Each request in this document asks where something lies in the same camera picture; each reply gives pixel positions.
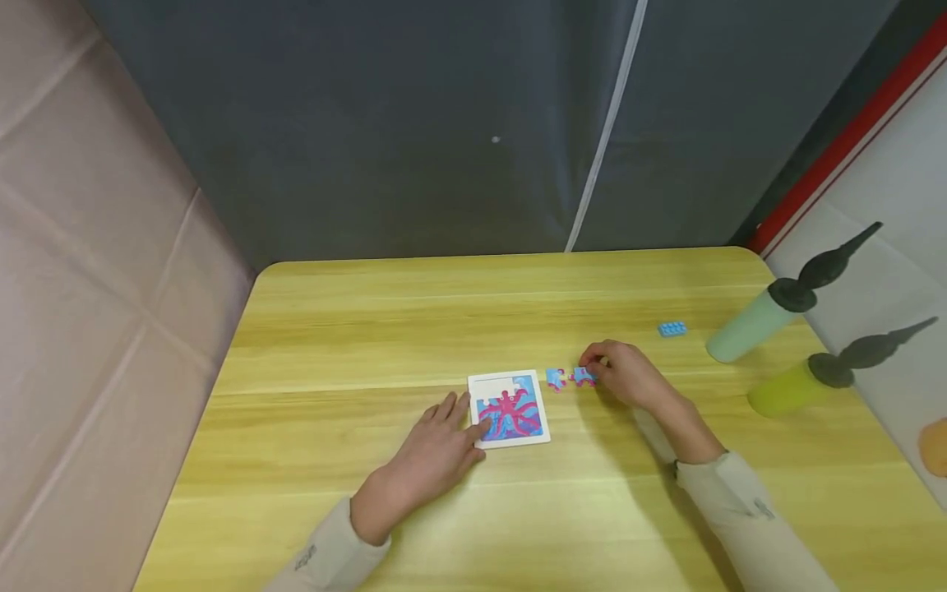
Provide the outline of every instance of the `pink octopus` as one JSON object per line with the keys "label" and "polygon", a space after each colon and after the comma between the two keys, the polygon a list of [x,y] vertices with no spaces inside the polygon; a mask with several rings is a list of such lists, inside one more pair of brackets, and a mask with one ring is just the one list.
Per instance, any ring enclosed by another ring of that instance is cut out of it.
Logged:
{"label": "pink octopus", "polygon": [[529,409],[538,411],[535,401],[528,401],[519,406],[520,400],[527,394],[524,388],[518,388],[513,396],[510,396],[504,390],[498,398],[489,400],[490,404],[480,410],[480,420],[483,421],[488,415],[494,413],[498,415],[493,417],[493,426],[487,436],[484,437],[484,440],[533,436],[536,430],[542,427],[538,413],[533,417],[526,416]]}

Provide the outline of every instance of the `plastic bottle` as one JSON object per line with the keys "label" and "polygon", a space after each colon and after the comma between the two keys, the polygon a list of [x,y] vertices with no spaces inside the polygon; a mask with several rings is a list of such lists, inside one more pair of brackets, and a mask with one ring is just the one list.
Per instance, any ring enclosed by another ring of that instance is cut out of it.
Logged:
{"label": "plastic bottle", "polygon": [[854,369],[878,366],[899,346],[937,320],[932,316],[904,329],[856,339],[837,356],[815,353],[753,388],[746,398],[757,413],[768,418],[824,401],[839,388],[855,383]]}
{"label": "plastic bottle", "polygon": [[858,247],[881,227],[882,223],[876,222],[837,249],[816,255],[803,266],[799,279],[779,278],[771,283],[707,340],[707,353],[718,362],[735,362],[811,310],[818,302],[813,290],[836,281]]}

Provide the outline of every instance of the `octopus picture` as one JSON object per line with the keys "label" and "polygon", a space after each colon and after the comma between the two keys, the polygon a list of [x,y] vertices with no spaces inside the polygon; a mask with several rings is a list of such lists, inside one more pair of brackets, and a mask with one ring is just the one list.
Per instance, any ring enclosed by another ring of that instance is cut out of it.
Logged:
{"label": "octopus picture", "polygon": [[540,420],[539,408],[536,405],[536,395],[532,388],[517,384],[515,392],[510,395],[504,390],[495,399],[477,402],[477,415],[482,422],[488,417],[493,425],[484,441],[509,440],[512,438],[526,438],[541,436],[543,422]]}

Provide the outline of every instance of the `orange object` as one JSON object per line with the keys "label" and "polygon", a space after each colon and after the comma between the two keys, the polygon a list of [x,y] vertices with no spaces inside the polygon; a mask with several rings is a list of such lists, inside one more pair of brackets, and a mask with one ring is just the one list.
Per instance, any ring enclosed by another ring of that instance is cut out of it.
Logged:
{"label": "orange object", "polygon": [[947,478],[947,418],[920,430],[918,450],[924,468],[931,475]]}

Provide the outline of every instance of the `yellow-green bottle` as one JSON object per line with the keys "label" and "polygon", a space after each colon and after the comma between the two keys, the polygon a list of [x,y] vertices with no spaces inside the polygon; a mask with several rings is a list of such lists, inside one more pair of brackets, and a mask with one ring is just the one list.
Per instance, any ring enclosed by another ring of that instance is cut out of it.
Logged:
{"label": "yellow-green bottle", "polygon": [[746,398],[757,413],[768,418],[824,401],[832,392],[855,383],[853,369],[878,366],[899,346],[937,320],[932,316],[904,329],[856,339],[837,356],[815,353],[751,389]]}

